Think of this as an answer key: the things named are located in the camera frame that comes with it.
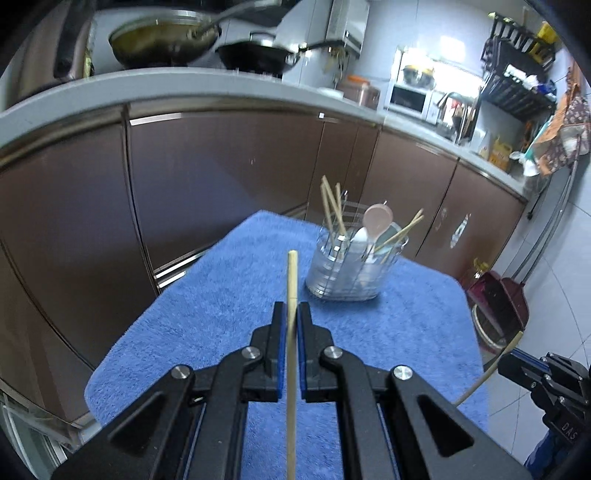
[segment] towel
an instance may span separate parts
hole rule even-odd
[[[98,422],[110,422],[174,365],[214,365],[247,345],[253,329],[270,323],[273,302],[285,299],[291,249],[299,252],[299,300],[310,302],[313,322],[331,330],[335,345],[374,367],[409,365],[450,401],[464,393],[482,374],[482,360],[458,283],[400,259],[377,298],[321,301],[304,285],[318,231],[261,211],[216,244],[156,299],[91,376],[85,397]],[[484,431],[487,409],[484,388],[461,406]],[[285,449],[285,395],[277,404],[250,403],[242,479],[285,478]],[[299,401],[297,478],[343,478],[334,404]]]

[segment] wok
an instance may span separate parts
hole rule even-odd
[[[323,41],[311,45],[303,44],[298,50],[290,50],[274,42],[275,35],[267,32],[250,33],[249,40],[229,43],[219,47],[216,52],[228,70],[241,70],[281,77],[291,70],[305,52],[324,47],[342,47],[338,40]]]
[[[213,47],[222,32],[218,25],[221,21],[280,3],[281,0],[253,0],[218,15],[177,10],[140,18],[115,30],[109,43],[115,58],[127,69],[185,66]]]

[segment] bamboo chopstick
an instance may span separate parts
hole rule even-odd
[[[322,175],[322,184],[324,185],[324,189],[326,190],[326,194],[328,195],[330,205],[332,209],[335,211],[336,221],[339,224],[339,233],[341,235],[346,235],[347,230],[345,228],[345,224],[343,223],[343,214],[339,210],[339,207],[335,200],[335,195],[332,193],[332,189],[330,188],[329,181],[326,180],[326,175]]]
[[[335,185],[335,193],[336,193],[336,204],[339,207],[339,212],[343,215],[343,206],[340,204],[340,183],[337,182]]]
[[[287,480],[296,480],[297,251],[287,254]]]
[[[418,224],[421,220],[423,220],[424,217],[425,217],[424,215],[419,215],[418,217],[415,215],[415,218],[413,219],[412,222],[410,222],[406,227],[404,227],[398,233],[395,233],[393,236],[391,236],[390,238],[388,238],[379,247],[376,247],[375,250],[374,250],[374,253],[377,253],[379,250],[381,250],[382,248],[384,248],[386,245],[389,245],[391,243],[396,243],[403,236],[405,236],[407,233],[409,233],[409,231],[411,230],[411,228],[413,228],[416,224]]]
[[[329,230],[329,237],[330,237],[330,246],[332,250],[335,249],[335,232],[332,228],[332,218],[330,217],[330,207],[329,207],[329,200],[326,196],[326,189],[324,188],[324,184],[320,184],[320,194],[322,195],[322,206],[324,207],[324,217],[326,218],[326,226]]]
[[[458,398],[453,404],[454,406],[459,406],[462,403],[464,403],[464,401],[466,401],[466,399],[472,395],[476,390],[478,390],[478,387],[480,387],[484,382],[486,382],[489,377],[495,373],[496,369],[499,367],[499,360],[501,359],[501,357],[503,355],[505,355],[506,353],[511,352],[519,343],[519,341],[521,340],[521,337],[523,337],[523,332],[519,331],[517,332],[517,335],[515,335],[513,337],[513,340],[509,342],[509,345],[507,345],[507,347],[503,350],[503,353],[501,353],[497,359],[495,360],[495,362],[488,368],[488,370],[486,372],[484,372],[482,374],[482,376],[476,380],[476,382],[460,397]]]

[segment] pan handle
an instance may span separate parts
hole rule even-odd
[[[273,40],[275,40],[277,38],[277,35],[275,35],[273,33],[265,32],[264,30],[253,30],[252,32],[250,32],[248,34],[248,39],[252,40],[252,37],[257,36],[257,35],[261,35],[263,37],[269,37],[269,38],[272,38]]]
[[[304,53],[308,50],[317,50],[318,48],[326,48],[326,47],[344,47],[345,44],[342,40],[324,40],[318,43],[312,43],[310,45],[303,44],[300,47],[300,53]]]

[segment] kitchen cabinet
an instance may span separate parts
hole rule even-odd
[[[340,183],[347,199],[359,203],[379,130],[351,122],[325,122],[308,195],[306,220],[321,224],[324,207],[320,194],[322,175],[334,187]]]
[[[306,203],[318,118],[205,112],[149,120],[132,121],[131,171],[155,270],[220,240],[257,210],[284,213]]]
[[[110,125],[0,175],[0,236],[27,293],[97,366],[155,299],[130,205],[124,129]]]
[[[0,378],[49,413],[71,422],[88,408],[92,371],[41,316],[0,250]]]
[[[363,187],[361,203],[387,200],[394,221],[407,225],[422,208],[403,254],[413,259],[427,236],[452,179],[457,159],[418,140],[382,132]]]
[[[416,261],[460,280],[473,261],[492,265],[525,205],[479,173],[458,165]]]
[[[357,130],[347,169],[347,178],[345,178],[345,190],[349,193],[348,199],[351,202],[359,203],[361,200],[363,185],[365,185],[378,135],[379,129],[375,127],[362,125]]]
[[[307,221],[320,224],[324,219],[324,207],[320,194],[323,175],[326,175],[333,188],[337,183],[340,183],[344,188],[357,130],[357,125],[350,122],[324,122],[314,176],[308,195]]]

